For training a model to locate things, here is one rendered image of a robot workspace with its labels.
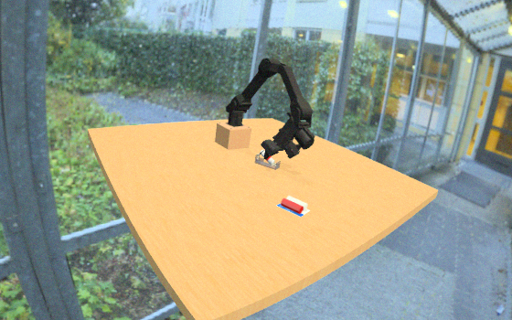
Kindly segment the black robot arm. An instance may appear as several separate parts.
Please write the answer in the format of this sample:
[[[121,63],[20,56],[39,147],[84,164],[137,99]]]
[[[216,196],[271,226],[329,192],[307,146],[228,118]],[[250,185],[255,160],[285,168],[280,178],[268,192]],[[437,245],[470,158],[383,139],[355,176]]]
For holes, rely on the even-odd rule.
[[[262,84],[276,73],[281,74],[291,100],[291,112],[287,113],[290,118],[283,128],[287,133],[293,135],[293,138],[298,144],[292,139],[290,141],[288,140],[280,147],[282,150],[284,149],[288,158],[291,159],[299,154],[301,147],[305,150],[314,144],[315,136],[308,129],[311,127],[313,109],[309,102],[303,97],[293,74],[293,69],[290,66],[280,63],[279,60],[262,59],[258,73],[250,81],[245,90],[237,95],[226,107],[226,111],[229,112],[229,118],[228,122],[225,124],[233,127],[243,126],[242,115],[252,106],[251,98],[257,90],[260,89]],[[306,122],[301,123],[300,120],[306,120]]]

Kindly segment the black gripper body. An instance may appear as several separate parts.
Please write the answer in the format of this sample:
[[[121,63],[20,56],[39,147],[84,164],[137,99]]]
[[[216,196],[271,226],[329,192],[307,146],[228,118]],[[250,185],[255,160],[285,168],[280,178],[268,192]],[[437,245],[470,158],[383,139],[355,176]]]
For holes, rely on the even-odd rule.
[[[278,153],[280,147],[285,144],[288,140],[293,139],[293,135],[287,133],[284,128],[280,128],[279,132],[272,137],[274,141],[271,139],[264,140],[261,143],[261,146],[270,154],[275,155]]]

